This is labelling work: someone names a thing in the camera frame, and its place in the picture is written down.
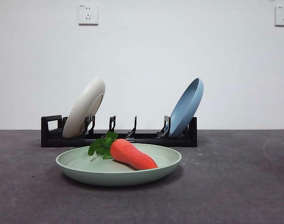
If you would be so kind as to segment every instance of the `power outlet cover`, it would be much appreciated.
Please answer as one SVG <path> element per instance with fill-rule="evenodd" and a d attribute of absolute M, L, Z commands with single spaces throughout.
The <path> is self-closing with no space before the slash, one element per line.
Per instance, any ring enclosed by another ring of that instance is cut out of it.
<path fill-rule="evenodd" d="M 275 26 L 284 26 L 284 6 L 275 7 Z"/>
<path fill-rule="evenodd" d="M 79 25 L 98 25 L 99 7 L 95 3 L 81 4 L 78 6 Z"/>

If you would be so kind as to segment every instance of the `cream plate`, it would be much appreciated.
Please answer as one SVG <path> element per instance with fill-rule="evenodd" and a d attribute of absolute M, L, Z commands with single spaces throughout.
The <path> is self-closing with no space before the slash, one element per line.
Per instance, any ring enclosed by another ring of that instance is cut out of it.
<path fill-rule="evenodd" d="M 78 137 L 83 133 L 85 118 L 96 114 L 104 95 L 104 81 L 100 78 L 92 80 L 73 106 L 64 125 L 63 138 Z"/>
<path fill-rule="evenodd" d="M 100 186 L 128 186 L 161 179 L 179 164 L 181 154 L 174 149 L 134 143 L 137 149 L 149 155 L 158 168 L 135 170 L 115 160 L 103 160 L 100 155 L 88 156 L 89 146 L 75 148 L 60 154 L 56 163 L 68 177 Z"/>

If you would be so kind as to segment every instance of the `plate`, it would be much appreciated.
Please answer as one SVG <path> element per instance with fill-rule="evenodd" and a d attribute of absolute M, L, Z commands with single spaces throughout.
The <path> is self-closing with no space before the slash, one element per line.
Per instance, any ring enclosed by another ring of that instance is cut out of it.
<path fill-rule="evenodd" d="M 170 116 L 169 137 L 177 138 L 193 118 L 203 95 L 203 83 L 196 78 L 184 91 Z"/>
<path fill-rule="evenodd" d="M 105 95 L 101 78 L 92 80 L 73 106 L 63 129 L 63 138 L 80 136 L 85 129 L 85 118 L 95 116 Z"/>
<path fill-rule="evenodd" d="M 88 156 L 89 146 L 75 148 L 60 154 L 56 163 L 62 172 L 76 181 L 99 186 L 129 186 L 161 179 L 170 174 L 181 160 L 174 149 L 134 143 L 137 149 L 149 155 L 158 168 L 134 170 L 131 166 L 103 160 L 102 156 Z"/>

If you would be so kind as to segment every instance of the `toy carrot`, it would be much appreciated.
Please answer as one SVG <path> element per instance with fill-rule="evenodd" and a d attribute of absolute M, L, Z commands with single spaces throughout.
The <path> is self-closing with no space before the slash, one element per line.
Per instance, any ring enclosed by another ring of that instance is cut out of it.
<path fill-rule="evenodd" d="M 157 168 L 156 163 L 145 153 L 139 151 L 125 139 L 117 139 L 118 134 L 108 132 L 105 138 L 96 139 L 88 149 L 88 155 L 95 151 L 103 155 L 103 159 L 112 159 L 131 165 L 136 169 Z"/>
<path fill-rule="evenodd" d="M 132 143 L 125 139 L 117 139 L 114 141 L 111 145 L 110 152 L 115 160 L 129 164 L 136 169 L 157 168 L 152 158 L 139 151 Z"/>

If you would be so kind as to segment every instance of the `blue plate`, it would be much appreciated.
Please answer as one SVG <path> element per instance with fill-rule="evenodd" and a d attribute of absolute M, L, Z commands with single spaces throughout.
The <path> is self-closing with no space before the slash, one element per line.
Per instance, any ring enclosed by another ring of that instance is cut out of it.
<path fill-rule="evenodd" d="M 169 137 L 181 135 L 193 118 L 203 95 L 203 83 L 196 78 L 185 90 L 171 114 Z"/>

